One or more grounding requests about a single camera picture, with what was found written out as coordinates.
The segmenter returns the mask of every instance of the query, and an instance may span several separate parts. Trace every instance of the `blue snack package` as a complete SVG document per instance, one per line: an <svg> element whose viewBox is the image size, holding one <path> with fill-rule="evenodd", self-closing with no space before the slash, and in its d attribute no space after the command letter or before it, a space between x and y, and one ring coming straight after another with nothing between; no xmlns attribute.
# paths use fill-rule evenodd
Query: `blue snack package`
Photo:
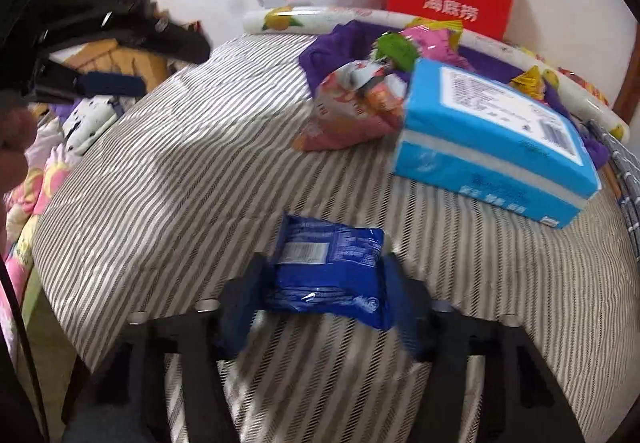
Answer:
<svg viewBox="0 0 640 443"><path fill-rule="evenodd" d="M392 320L380 257L384 238L380 229L284 214L264 308L333 313L388 330Z"/></svg>

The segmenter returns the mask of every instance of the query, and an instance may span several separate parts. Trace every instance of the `blue tissue box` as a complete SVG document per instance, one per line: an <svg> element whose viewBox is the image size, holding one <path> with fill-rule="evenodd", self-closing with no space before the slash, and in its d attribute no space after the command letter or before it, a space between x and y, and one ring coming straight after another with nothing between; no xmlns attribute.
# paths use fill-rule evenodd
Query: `blue tissue box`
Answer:
<svg viewBox="0 0 640 443"><path fill-rule="evenodd" d="M601 188L575 127L511 87L417 62L394 172L562 228Z"/></svg>

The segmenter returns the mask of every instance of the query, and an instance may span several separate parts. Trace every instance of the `gray and white striped fabric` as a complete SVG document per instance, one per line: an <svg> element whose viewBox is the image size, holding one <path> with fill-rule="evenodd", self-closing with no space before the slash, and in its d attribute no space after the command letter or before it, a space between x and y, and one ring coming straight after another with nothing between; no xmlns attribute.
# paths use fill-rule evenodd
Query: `gray and white striped fabric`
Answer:
<svg viewBox="0 0 640 443"><path fill-rule="evenodd" d="M564 230L390 174L394 138L339 152L289 148L310 109L300 35L245 36L159 86L88 152L42 217L34 259L53 310L90 366L127 315L187 311L215 296L283 210L385 230L415 278L463 312L518 315L558 377L588 442L640 393L639 278L604 188ZM334 317L257 315L220 364L247 442L404 441L428 365L395 330ZM179 361L167 403L186 441ZM472 359L461 441L478 423Z"/></svg>

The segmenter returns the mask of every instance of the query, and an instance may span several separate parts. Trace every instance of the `yellow snack bag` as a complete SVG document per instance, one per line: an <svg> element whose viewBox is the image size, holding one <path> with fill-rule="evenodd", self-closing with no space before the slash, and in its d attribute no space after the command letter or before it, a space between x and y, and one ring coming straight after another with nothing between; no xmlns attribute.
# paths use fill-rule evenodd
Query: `yellow snack bag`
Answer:
<svg viewBox="0 0 640 443"><path fill-rule="evenodd" d="M540 76L538 66L533 66L529 71L516 76L509 82L509 85L526 94L529 98L539 102L545 101L545 83L542 80L542 76Z"/></svg>

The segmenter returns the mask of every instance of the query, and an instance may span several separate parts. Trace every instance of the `barcode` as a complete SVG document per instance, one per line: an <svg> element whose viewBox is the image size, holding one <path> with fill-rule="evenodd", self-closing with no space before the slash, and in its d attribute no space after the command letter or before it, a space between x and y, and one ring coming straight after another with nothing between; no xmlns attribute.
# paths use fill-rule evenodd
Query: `barcode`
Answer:
<svg viewBox="0 0 640 443"><path fill-rule="evenodd" d="M329 243L287 243L279 264L324 264Z"/></svg>
<svg viewBox="0 0 640 443"><path fill-rule="evenodd" d="M558 145L560 148L563 148L569 154L575 155L571 139L567 137L561 128L553 126L551 123L543 119L540 119L539 122L546 140Z"/></svg>

